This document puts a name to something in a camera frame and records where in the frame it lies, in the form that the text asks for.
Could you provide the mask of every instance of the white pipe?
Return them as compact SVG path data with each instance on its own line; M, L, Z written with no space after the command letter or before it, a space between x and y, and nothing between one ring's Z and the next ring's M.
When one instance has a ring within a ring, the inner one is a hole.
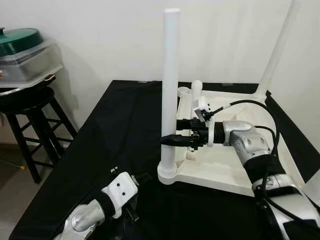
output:
M191 84L191 90L192 90L192 103L191 103L190 118L195 118L197 117L194 111L194 109L197 107L195 103L201 97L202 82L200 80L194 80Z
M167 8L163 14L163 79L161 136L176 134L178 103L178 41L180 9ZM161 145L159 180L177 173L174 146Z
M279 63L279 60L281 58L282 52L285 48L286 41L288 38L288 35L290 33L290 29L292 26L293 21L296 18L297 12L298 12L299 2L297 0L292 0L288 13L285 17L285 20L283 22L280 34L278 36L278 39L275 43L275 46L273 48L273 51L271 53L271 57L269 59L269 62L264 70L264 73L262 75L262 78L260 80L259 86L256 89L256 92L254 95L258 98L265 98L266 92L268 90L268 87L270 86L271 80L274 76L274 72L277 68L277 65Z

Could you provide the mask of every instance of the plastic container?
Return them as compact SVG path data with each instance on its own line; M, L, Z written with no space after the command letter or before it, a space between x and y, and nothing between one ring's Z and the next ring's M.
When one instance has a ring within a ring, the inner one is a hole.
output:
M28 88L61 69L58 46L45 41L30 49L0 57L0 88Z

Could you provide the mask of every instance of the black tablecloth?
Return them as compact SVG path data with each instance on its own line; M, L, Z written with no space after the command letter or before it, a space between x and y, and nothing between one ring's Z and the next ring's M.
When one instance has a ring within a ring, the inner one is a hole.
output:
M247 93L255 88L223 87ZM181 182L159 183L161 92L160 82L113 81L10 239L53 239L76 205L112 181L109 170L115 166L133 175L149 173L153 180L139 189L138 222L132 224L123 214L98 226L94 240L264 239L253 198Z

